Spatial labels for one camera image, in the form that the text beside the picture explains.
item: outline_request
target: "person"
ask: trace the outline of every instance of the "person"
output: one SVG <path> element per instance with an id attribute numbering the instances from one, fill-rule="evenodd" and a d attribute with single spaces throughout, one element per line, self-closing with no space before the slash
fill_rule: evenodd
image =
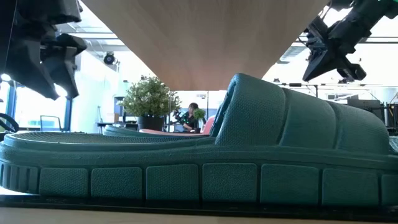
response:
<path id="1" fill-rule="evenodd" d="M 195 117 L 193 117 L 193 111 L 198 108 L 199 106 L 197 103 L 191 103 L 188 107 L 188 111 L 182 116 L 182 126 L 184 128 L 184 131 L 191 131 L 194 128 L 198 127 L 199 122 Z"/>

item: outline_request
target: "wooden surface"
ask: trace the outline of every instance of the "wooden surface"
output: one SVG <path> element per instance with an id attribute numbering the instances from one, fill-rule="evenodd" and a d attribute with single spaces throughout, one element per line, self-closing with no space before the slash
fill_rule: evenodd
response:
<path id="1" fill-rule="evenodd" d="M 364 224 L 323 220 L 288 220 L 275 218 L 230 218 L 144 213 L 87 212 L 29 208 L 0 208 L 4 224 Z"/>
<path id="2" fill-rule="evenodd" d="M 328 0 L 83 2 L 171 89 L 225 90 L 262 78 Z"/>

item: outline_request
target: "slide sandal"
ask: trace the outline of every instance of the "slide sandal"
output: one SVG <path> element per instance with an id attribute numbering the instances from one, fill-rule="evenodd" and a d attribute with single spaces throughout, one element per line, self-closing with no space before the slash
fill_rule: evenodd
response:
<path id="1" fill-rule="evenodd" d="M 61 197 L 376 207 L 398 154 L 373 114 L 237 74 L 210 137 L 10 134 L 2 187 Z"/>

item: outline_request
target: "pink object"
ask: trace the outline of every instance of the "pink object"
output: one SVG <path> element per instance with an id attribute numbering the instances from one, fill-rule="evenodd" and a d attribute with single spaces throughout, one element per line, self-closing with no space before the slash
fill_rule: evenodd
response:
<path id="1" fill-rule="evenodd" d="M 200 134 L 183 134 L 183 133 L 166 133 L 163 131 L 154 131 L 154 130 L 150 130 L 150 129 L 141 129 L 139 130 L 139 132 L 141 133 L 148 133 L 148 134 L 161 134 L 161 135 L 165 135 L 165 136 L 200 136 L 200 135 L 209 135 L 210 134 L 210 130 L 211 127 L 213 126 L 214 123 L 214 119 L 216 116 L 211 116 L 209 117 L 209 119 L 207 120 L 205 127 L 203 128 L 203 132 Z"/>

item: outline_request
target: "plant pot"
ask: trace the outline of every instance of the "plant pot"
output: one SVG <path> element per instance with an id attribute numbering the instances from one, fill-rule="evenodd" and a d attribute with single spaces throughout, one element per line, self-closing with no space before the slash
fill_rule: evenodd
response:
<path id="1" fill-rule="evenodd" d="M 138 117 L 138 131 L 141 129 L 150 129 L 155 131 L 163 131 L 164 119 L 153 117 Z"/>

